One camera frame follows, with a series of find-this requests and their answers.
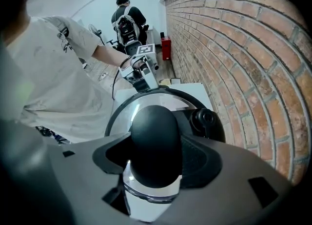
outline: white t-shirt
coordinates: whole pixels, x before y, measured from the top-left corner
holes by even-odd
[[[56,26],[62,22],[67,38]],[[104,137],[113,100],[83,70],[99,38],[70,18],[32,17],[7,51],[34,84],[20,116],[30,127],[44,126],[72,143]]]

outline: black ring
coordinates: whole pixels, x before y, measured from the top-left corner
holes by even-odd
[[[121,111],[130,103],[132,103],[133,101],[144,97],[146,95],[151,95],[151,94],[157,94],[157,93],[164,93],[164,94],[171,94],[171,95],[175,95],[178,97],[181,97],[185,100],[187,100],[188,102],[190,102],[192,105],[194,105],[197,109],[201,109],[201,108],[206,108],[205,105],[203,105],[198,99],[196,99],[195,97],[193,97],[192,95],[180,91],[180,90],[175,90],[175,89],[171,89],[165,85],[160,85],[160,88],[158,89],[153,89],[153,90],[147,90],[145,92],[141,92],[141,93],[137,93],[135,95],[133,95],[132,97],[128,98],[124,103],[122,103],[117,110],[113,113],[113,115],[111,116],[107,126],[106,126],[106,130],[105,130],[105,137],[108,137],[111,134],[111,130],[113,127],[113,124],[117,118],[117,116],[121,113]]]

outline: white machine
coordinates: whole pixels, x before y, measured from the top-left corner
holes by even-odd
[[[159,69],[155,44],[138,47],[137,53],[131,58],[130,65],[118,68],[121,76],[130,82],[137,92],[159,88],[155,73]]]

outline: red box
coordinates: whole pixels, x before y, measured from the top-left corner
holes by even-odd
[[[162,60],[171,59],[171,40],[169,37],[164,37],[161,39],[162,47]]]

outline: brick wall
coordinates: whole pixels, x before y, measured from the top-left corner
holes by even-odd
[[[310,159],[312,42],[287,0],[166,0],[174,70],[201,82],[227,143],[298,183]]]

